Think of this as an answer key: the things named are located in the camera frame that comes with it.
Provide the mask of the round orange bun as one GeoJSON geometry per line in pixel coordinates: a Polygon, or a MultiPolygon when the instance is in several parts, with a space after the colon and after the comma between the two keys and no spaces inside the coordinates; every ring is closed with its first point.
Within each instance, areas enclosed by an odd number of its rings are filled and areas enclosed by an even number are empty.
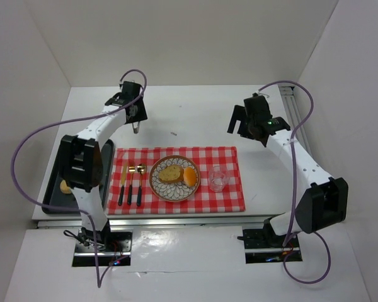
{"type": "Polygon", "coordinates": [[[197,183],[197,173],[194,168],[184,168],[183,181],[188,187],[193,187],[197,183]]]}

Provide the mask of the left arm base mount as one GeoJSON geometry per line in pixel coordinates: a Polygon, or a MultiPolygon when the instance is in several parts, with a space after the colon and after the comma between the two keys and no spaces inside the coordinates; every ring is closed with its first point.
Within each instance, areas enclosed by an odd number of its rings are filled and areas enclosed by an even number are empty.
{"type": "MultiPolygon", "coordinates": [[[[64,230],[63,234],[67,237],[73,238],[76,243],[72,266],[94,267],[94,242],[84,237],[80,230],[77,233],[72,233],[70,230],[64,230]]],[[[106,243],[99,243],[97,246],[99,266],[130,266],[132,236],[132,230],[113,232],[106,243]]]]}

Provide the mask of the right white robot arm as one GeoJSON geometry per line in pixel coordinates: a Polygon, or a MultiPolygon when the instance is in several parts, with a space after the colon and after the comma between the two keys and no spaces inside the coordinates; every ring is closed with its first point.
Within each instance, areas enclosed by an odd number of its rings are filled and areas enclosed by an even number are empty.
{"type": "Polygon", "coordinates": [[[274,117],[264,96],[254,94],[233,109],[228,133],[238,124],[241,137],[256,140],[269,149],[292,173],[291,210],[270,218],[265,228],[276,236],[313,233],[345,220],[348,184],[335,179],[295,139],[290,125],[274,117]]]}

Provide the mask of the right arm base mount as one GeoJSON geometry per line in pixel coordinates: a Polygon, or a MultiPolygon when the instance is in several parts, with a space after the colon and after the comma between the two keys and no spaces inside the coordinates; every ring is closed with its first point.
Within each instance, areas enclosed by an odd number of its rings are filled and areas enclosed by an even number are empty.
{"type": "Polygon", "coordinates": [[[261,228],[243,229],[237,239],[244,245],[247,264],[302,262],[301,248],[296,235],[283,247],[285,235],[276,235],[270,225],[270,219],[263,222],[261,228]]]}

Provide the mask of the bread slice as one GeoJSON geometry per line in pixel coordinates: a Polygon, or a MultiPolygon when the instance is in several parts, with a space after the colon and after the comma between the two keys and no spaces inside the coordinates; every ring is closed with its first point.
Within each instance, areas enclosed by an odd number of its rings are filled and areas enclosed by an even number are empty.
{"type": "Polygon", "coordinates": [[[169,165],[158,174],[162,183],[177,183],[183,181],[184,168],[180,165],[169,165]]]}

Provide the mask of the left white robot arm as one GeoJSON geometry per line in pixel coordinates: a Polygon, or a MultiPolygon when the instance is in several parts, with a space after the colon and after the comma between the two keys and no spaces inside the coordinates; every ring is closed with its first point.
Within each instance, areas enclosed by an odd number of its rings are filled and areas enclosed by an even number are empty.
{"type": "Polygon", "coordinates": [[[78,134],[65,135],[60,141],[59,176],[83,211],[81,232],[89,240],[105,243],[110,233],[99,190],[104,173],[101,149],[121,126],[147,119],[143,94],[140,84],[124,81],[120,92],[105,103],[99,117],[78,134]]]}

